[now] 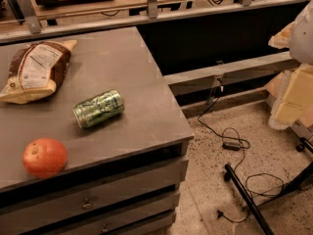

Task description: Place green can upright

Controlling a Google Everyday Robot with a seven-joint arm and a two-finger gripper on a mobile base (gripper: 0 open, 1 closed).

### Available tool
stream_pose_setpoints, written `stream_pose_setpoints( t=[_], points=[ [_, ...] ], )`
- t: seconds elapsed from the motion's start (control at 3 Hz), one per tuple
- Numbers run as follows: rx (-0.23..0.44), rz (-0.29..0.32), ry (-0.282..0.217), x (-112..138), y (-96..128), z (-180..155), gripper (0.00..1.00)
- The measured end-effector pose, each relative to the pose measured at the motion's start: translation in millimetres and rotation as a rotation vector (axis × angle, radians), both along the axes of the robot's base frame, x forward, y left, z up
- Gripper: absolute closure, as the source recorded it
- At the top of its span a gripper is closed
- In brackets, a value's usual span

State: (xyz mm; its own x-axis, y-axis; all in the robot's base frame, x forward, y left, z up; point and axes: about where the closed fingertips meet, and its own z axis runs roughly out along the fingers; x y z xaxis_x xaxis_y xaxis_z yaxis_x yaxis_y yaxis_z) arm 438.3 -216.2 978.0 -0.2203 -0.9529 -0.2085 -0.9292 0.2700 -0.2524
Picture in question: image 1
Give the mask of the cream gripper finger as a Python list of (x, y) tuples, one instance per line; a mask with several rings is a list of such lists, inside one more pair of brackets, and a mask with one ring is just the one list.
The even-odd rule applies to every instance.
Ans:
[(292, 26), (293, 23), (289, 23), (280, 32), (272, 36), (268, 45), (277, 49), (289, 48)]
[(284, 70), (264, 88), (274, 97), (269, 125), (276, 130), (291, 127), (296, 121), (305, 127), (313, 124), (313, 66), (302, 64)]

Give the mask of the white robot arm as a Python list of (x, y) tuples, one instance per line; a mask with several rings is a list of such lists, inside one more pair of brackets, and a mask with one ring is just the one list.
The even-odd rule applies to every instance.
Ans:
[(283, 130), (296, 121), (313, 125), (313, 1), (296, 19), (269, 40), (278, 49), (289, 48), (292, 58), (300, 62), (293, 71), (284, 70), (265, 85), (274, 97), (269, 118), (273, 129)]

